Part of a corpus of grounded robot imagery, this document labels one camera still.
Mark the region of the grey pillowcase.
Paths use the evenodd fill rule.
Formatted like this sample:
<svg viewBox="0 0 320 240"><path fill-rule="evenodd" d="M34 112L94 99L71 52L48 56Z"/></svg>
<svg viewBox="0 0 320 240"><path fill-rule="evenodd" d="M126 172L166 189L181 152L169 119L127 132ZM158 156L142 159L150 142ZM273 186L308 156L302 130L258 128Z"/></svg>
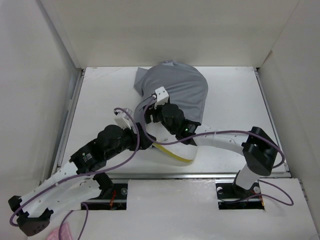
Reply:
<svg viewBox="0 0 320 240"><path fill-rule="evenodd" d="M195 67L174 60L161 62L150 69L139 67L133 87L142 97L134 110L135 122L141 121L148 98L160 87L165 88L170 103L176 104L186 119L203 122L209 86L206 78Z"/></svg>

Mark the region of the white pillow yellow edge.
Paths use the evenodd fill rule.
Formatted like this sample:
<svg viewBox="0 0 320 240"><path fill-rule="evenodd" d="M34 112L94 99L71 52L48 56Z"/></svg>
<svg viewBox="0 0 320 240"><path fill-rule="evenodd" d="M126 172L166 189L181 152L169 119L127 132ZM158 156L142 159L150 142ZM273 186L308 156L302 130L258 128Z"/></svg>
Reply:
<svg viewBox="0 0 320 240"><path fill-rule="evenodd" d="M174 135L170 134L159 122L150 123L146 125L146 132L156 137L156 141L159 143L171 143L177 139ZM161 152L165 153L171 158L184 163L191 163L195 160L198 152L198 147L193 145L185 145L181 142L171 145L160 145L157 143L152 144L153 147L157 148Z"/></svg>

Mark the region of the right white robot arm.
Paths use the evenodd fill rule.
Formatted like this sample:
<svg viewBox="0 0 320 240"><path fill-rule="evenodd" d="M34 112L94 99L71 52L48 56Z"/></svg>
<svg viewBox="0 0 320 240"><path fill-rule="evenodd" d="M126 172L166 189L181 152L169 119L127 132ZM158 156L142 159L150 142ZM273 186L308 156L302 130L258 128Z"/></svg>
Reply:
<svg viewBox="0 0 320 240"><path fill-rule="evenodd" d="M178 144L196 147L215 147L240 154L245 159L244 167L236 174L231 190L237 197L249 194L254 183L260 177L268 177L274 168L277 155L284 153L276 143L259 127L250 131L221 130L214 131L209 126L185 118L176 104L149 104L142 114L142 125L151 122L161 123L175 137L175 141L157 141L160 146L176 146Z"/></svg>

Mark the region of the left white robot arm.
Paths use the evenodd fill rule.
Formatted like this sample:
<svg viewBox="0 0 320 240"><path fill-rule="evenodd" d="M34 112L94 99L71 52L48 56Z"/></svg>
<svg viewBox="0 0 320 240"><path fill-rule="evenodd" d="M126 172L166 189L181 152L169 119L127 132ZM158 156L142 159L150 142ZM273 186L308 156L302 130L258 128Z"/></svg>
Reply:
<svg viewBox="0 0 320 240"><path fill-rule="evenodd" d="M8 200L13 212L9 224L31 237L73 204L109 197L114 184L106 173L107 161L126 150L135 155L149 148L155 140L144 132L140 123L126 128L108 125L43 184L23 196L12 196Z"/></svg>

